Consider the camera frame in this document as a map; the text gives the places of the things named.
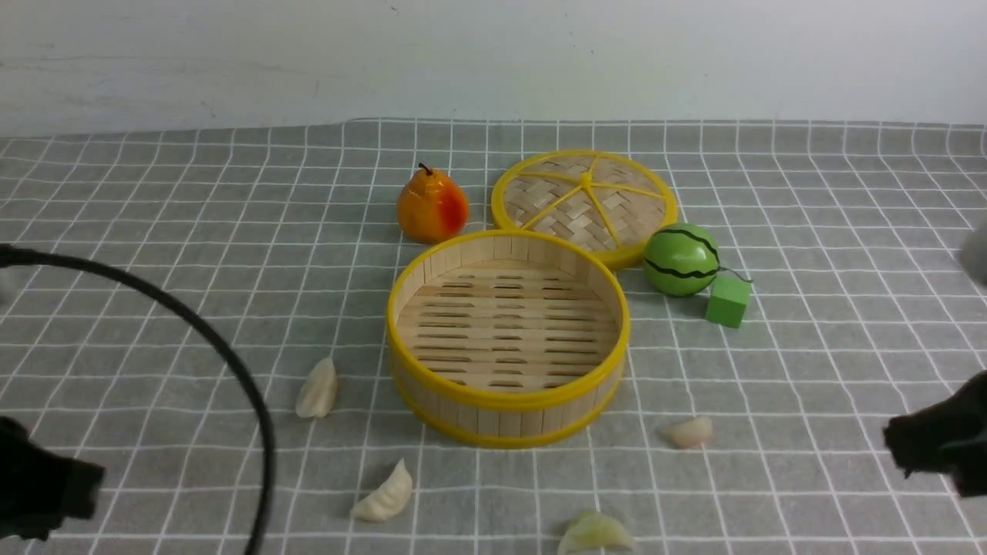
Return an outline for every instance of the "black cable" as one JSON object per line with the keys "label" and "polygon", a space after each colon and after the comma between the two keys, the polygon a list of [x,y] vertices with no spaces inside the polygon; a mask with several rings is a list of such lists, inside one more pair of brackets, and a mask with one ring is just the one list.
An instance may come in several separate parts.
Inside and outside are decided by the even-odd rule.
{"label": "black cable", "polygon": [[108,266],[106,264],[78,258],[68,255],[54,253],[43,253],[30,249],[23,249],[9,244],[0,244],[0,268],[12,266],[53,266],[66,270],[77,270],[87,274],[94,274],[102,278],[116,281],[121,285],[139,291],[154,301],[160,303],[175,313],[176,316],[185,320],[190,326],[198,331],[203,338],[214,348],[223,358],[230,371],[236,376],[244,392],[250,400],[251,406],[257,413],[257,418],[261,427],[261,445],[264,451],[264,468],[262,471],[261,497],[258,501],[257,515],[254,518],[254,526],[251,529],[250,539],[247,541],[246,555],[258,555],[261,552],[261,544],[264,542],[264,535],[267,523],[270,519],[270,504],[273,496],[274,484],[274,423],[270,419],[270,413],[264,403],[264,395],[258,389],[254,378],[244,365],[240,357],[233,351],[230,344],[219,335],[201,316],[196,314],[187,305],[181,302],[174,295],[165,292],[156,285],[137,277],[127,271]]}
{"label": "black cable", "polygon": [[719,268],[717,268],[717,272],[730,272],[730,273],[734,274],[735,276],[737,276],[737,279],[740,279],[741,281],[746,281],[747,283],[753,283],[754,282],[754,280],[751,279],[751,278],[749,278],[749,277],[741,276],[737,272],[737,270],[734,270],[733,268],[725,268],[723,266],[720,266]]}

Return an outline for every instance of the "green toy block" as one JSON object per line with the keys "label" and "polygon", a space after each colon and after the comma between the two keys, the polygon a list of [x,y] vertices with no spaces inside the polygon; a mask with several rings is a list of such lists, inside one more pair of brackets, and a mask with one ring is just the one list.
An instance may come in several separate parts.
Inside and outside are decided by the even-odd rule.
{"label": "green toy block", "polygon": [[739,328],[750,301],[752,285],[743,279],[717,276],[713,280],[710,300],[706,305],[706,319],[714,324]]}

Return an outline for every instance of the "green ball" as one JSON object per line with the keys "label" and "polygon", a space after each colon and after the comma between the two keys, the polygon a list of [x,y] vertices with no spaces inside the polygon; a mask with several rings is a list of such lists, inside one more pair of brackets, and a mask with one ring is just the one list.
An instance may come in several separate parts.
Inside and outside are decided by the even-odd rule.
{"label": "green ball", "polygon": [[645,276],[669,296],[689,296],[705,289],[720,271],[719,245],[708,231],[691,223],[657,230],[645,247]]}

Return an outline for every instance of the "grid pattern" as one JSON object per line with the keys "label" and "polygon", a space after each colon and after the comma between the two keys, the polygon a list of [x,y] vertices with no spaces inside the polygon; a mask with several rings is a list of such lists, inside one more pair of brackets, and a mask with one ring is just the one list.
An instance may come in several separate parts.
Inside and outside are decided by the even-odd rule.
{"label": "grid pattern", "polygon": [[[477,450],[426,429],[383,368],[384,305],[422,251],[394,201],[417,162],[451,168],[490,226],[497,177],[559,148],[626,154],[754,279],[743,327],[621,272],[630,369],[575,437]],[[984,127],[877,122],[356,120],[273,129],[0,139],[0,237],[95,257],[164,285],[253,370],[280,445],[266,553],[554,553],[585,509],[641,553],[979,554],[987,503],[902,479],[887,418],[983,368],[987,303],[954,249],[987,218]],[[235,554],[260,479],[254,415],[211,349],[129,290],[53,269],[0,319],[0,411],[57,452],[108,466],[100,514],[0,554]],[[334,414],[292,407],[313,364],[341,374]],[[694,413],[717,437],[656,430]],[[350,521],[401,457],[418,491],[383,524]]]}

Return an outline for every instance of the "woven bamboo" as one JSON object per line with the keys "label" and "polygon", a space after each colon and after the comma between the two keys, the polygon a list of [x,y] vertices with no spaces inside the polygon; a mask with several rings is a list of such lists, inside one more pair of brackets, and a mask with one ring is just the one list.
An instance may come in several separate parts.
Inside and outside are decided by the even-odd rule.
{"label": "woven bamboo", "polygon": [[496,183],[493,220],[569,241],[611,270],[638,264],[650,236],[678,219],[672,191],[633,160],[559,151],[522,161]]}
{"label": "woven bamboo", "polygon": [[462,441],[547,444],[586,426],[623,373],[630,320],[613,274],[528,231],[433,247],[388,305],[395,383],[424,421]]}

